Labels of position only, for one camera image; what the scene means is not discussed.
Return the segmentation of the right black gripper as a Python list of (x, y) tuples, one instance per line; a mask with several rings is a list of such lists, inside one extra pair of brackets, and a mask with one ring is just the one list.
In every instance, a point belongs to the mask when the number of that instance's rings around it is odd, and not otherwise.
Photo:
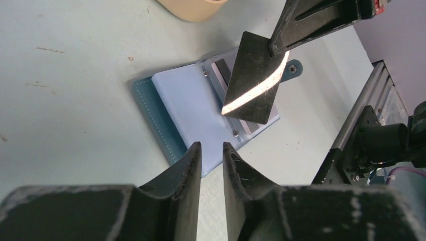
[(272, 56), (384, 12), (391, 0), (286, 1), (269, 42)]

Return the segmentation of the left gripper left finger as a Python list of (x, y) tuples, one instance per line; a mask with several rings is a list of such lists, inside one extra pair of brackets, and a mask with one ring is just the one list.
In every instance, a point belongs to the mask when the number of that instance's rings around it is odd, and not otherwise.
[(196, 240), (201, 144), (140, 187), (22, 186), (1, 202), (1, 240)]

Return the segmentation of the blue card holder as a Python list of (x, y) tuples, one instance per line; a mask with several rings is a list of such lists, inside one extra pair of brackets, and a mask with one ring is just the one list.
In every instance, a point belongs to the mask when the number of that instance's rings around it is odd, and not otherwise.
[(276, 107), (265, 125), (221, 114), (236, 55), (232, 49), (133, 83), (138, 107), (170, 165), (200, 142), (205, 177), (222, 162), (224, 142), (240, 149), (280, 119)]

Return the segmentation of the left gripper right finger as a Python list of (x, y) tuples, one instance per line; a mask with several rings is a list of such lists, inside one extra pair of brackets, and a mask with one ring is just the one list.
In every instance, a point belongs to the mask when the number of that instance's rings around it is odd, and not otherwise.
[(281, 186), (223, 144), (228, 240), (425, 240), (403, 196), (384, 185)]

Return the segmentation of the beige oval tray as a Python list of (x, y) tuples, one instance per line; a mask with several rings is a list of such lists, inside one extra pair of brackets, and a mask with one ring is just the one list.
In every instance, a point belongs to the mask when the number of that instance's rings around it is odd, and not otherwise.
[(190, 23), (200, 23), (212, 18), (227, 0), (157, 0), (177, 18)]

